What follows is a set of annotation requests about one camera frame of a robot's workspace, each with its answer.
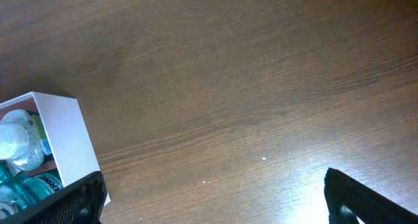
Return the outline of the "white cardboard box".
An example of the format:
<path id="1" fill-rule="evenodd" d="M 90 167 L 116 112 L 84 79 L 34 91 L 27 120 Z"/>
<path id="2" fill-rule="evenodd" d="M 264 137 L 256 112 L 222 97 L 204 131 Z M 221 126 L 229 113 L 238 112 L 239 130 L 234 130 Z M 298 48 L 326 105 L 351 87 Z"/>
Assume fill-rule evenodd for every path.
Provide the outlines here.
<path id="1" fill-rule="evenodd" d="M 100 169 L 76 99 L 29 92 L 1 103 L 1 119 L 17 109 L 40 116 L 52 150 L 43 164 L 56 164 L 63 185 Z"/>

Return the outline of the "green white soap box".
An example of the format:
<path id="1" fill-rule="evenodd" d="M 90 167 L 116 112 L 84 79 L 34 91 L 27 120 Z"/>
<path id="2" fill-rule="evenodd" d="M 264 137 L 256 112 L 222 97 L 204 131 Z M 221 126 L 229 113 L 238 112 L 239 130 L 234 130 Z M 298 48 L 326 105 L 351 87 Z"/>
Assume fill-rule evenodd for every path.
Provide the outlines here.
<path id="1" fill-rule="evenodd" d="M 46 131 L 44 129 L 44 126 L 42 124 L 42 120 L 40 118 L 40 116 L 38 114 L 32 114 L 31 115 L 32 119 L 33 119 L 33 123 L 35 125 L 35 128 L 37 130 L 37 134 L 39 136 L 39 140 L 42 146 L 42 149 L 44 151 L 44 153 L 46 155 L 51 155 L 52 154 L 52 150 L 50 147 L 50 143 L 48 140 L 48 137 L 46 135 Z"/>

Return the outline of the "blue mouthwash bottle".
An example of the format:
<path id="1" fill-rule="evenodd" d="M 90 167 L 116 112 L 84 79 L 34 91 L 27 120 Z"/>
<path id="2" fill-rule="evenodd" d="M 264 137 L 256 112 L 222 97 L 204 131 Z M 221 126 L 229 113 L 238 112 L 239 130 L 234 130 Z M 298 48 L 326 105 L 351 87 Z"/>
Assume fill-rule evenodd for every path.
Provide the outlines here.
<path id="1" fill-rule="evenodd" d="M 32 207 L 63 189 L 56 164 L 49 161 L 37 170 L 12 175 L 1 162 L 1 219 Z"/>

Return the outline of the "clear bottle with purple liquid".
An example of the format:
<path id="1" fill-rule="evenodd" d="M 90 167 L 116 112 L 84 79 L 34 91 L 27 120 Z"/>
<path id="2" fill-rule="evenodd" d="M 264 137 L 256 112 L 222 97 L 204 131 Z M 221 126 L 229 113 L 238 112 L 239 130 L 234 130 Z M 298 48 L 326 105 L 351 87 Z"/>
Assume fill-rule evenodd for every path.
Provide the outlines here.
<path id="1" fill-rule="evenodd" d="M 12 110 L 1 119 L 1 160 L 12 174 L 38 169 L 45 153 L 32 115 L 26 110 Z"/>

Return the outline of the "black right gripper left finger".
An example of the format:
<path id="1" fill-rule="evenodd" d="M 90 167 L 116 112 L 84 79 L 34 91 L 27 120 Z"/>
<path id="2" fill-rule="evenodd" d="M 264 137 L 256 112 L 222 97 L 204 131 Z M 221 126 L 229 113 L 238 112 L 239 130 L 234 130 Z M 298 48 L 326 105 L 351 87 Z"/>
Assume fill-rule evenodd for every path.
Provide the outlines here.
<path id="1" fill-rule="evenodd" d="M 99 223 L 107 198 L 103 175 L 92 172 L 1 223 Z"/>

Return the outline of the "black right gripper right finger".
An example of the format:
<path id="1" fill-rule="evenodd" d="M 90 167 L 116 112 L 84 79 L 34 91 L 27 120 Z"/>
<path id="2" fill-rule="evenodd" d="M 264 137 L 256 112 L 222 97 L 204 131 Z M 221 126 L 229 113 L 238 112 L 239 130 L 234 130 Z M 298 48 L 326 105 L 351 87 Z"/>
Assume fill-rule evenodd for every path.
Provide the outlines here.
<path id="1" fill-rule="evenodd" d="M 325 175 L 329 223 L 417 223 L 417 215 L 334 168 Z"/>

